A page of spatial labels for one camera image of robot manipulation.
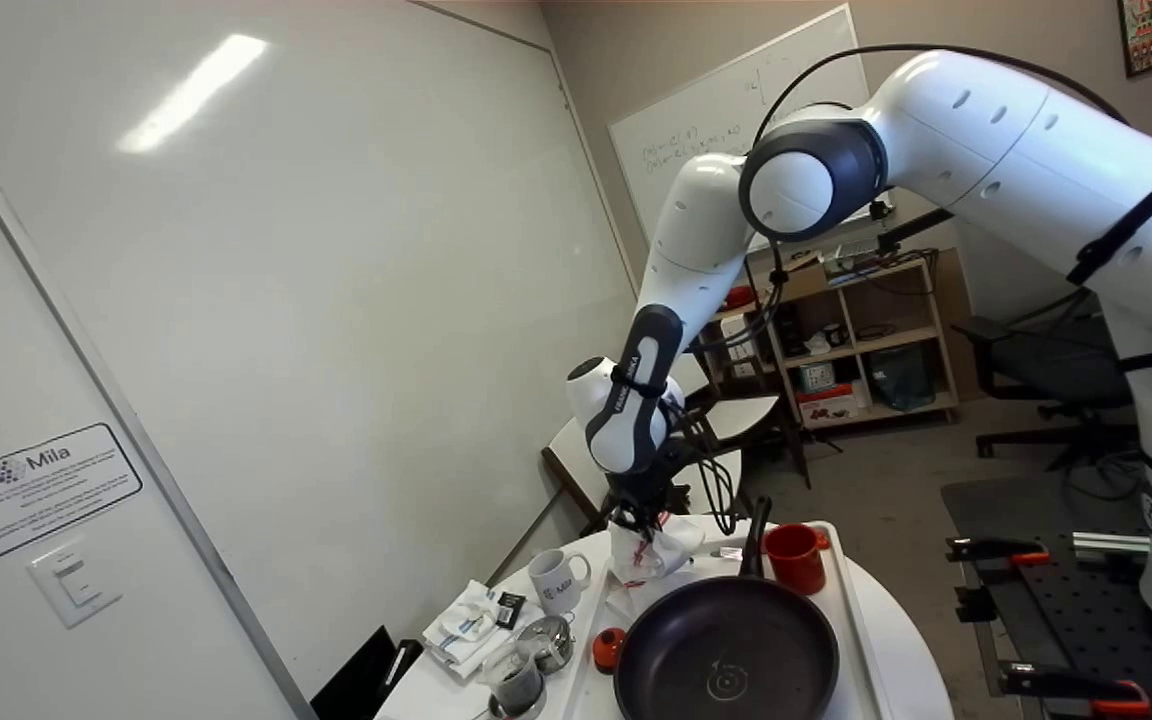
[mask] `pan handle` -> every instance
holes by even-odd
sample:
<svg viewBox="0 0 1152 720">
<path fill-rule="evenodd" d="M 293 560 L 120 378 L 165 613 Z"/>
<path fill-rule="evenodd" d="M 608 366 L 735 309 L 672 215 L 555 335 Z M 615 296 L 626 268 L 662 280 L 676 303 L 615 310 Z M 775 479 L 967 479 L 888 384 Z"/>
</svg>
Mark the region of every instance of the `pan handle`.
<svg viewBox="0 0 1152 720">
<path fill-rule="evenodd" d="M 764 527 L 769 527 L 769 517 L 770 517 L 770 501 L 757 497 L 752 523 L 748 523 L 748 537 L 745 537 L 745 555 L 739 555 L 739 576 L 748 576 L 748 581 L 764 581 Z"/>
</svg>

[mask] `red mug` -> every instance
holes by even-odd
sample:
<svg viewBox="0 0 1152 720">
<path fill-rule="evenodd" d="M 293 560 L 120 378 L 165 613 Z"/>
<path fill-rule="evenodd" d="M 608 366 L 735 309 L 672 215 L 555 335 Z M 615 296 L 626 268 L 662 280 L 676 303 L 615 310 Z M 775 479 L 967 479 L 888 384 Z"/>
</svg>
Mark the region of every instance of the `red mug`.
<svg viewBox="0 0 1152 720">
<path fill-rule="evenodd" d="M 826 541 L 809 523 L 781 523 L 764 537 L 764 555 L 783 588 L 816 594 L 823 588 L 818 546 Z"/>
</svg>

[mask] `box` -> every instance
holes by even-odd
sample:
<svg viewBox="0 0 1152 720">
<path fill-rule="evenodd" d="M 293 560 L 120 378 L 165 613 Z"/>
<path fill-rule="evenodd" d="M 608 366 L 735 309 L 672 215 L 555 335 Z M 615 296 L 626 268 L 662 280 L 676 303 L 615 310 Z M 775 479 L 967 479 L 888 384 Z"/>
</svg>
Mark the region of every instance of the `box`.
<svg viewBox="0 0 1152 720">
<path fill-rule="evenodd" d="M 864 384 L 833 384 L 818 390 L 801 390 L 794 396 L 801 417 L 812 420 L 850 420 L 866 410 L 866 390 Z"/>
</svg>

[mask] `sign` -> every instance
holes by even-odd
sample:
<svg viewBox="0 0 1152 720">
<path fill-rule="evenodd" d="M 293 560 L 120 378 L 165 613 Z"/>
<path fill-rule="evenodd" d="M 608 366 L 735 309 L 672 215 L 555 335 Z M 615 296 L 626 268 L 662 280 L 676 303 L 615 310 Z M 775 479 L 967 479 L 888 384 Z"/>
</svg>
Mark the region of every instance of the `sign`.
<svg viewBox="0 0 1152 720">
<path fill-rule="evenodd" d="M 140 489 L 109 423 L 0 455 L 0 555 Z"/>
</svg>

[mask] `shelf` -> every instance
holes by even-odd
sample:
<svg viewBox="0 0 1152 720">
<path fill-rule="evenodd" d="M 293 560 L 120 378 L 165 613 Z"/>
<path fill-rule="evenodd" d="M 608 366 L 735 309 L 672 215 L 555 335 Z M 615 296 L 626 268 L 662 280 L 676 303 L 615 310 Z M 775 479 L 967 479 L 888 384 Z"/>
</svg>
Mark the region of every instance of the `shelf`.
<svg viewBox="0 0 1152 720">
<path fill-rule="evenodd" d="M 823 357 L 783 357 L 783 366 L 809 366 L 809 365 L 833 365 L 833 360 L 848 360 L 848 357 L 864 357 L 864 352 L 883 352 L 883 346 L 904 346 L 904 342 L 929 342 L 939 338 L 939 329 L 909 329 L 909 330 L 888 330 L 888 335 L 873 335 L 873 338 L 857 338 L 843 346 L 833 346 Z"/>
<path fill-rule="evenodd" d="M 848 423 L 901 420 L 901 417 L 929 417 L 929 410 L 952 410 L 952 407 L 956 407 L 956 400 L 952 400 L 946 390 L 934 390 L 933 403 L 919 403 L 919 407 L 909 407 L 909 410 L 888 407 L 888 403 L 866 403 L 866 407 L 857 410 L 857 417 L 823 417 L 823 420 L 809 420 L 809 417 L 802 417 L 802 426 L 848 426 Z"/>
</svg>

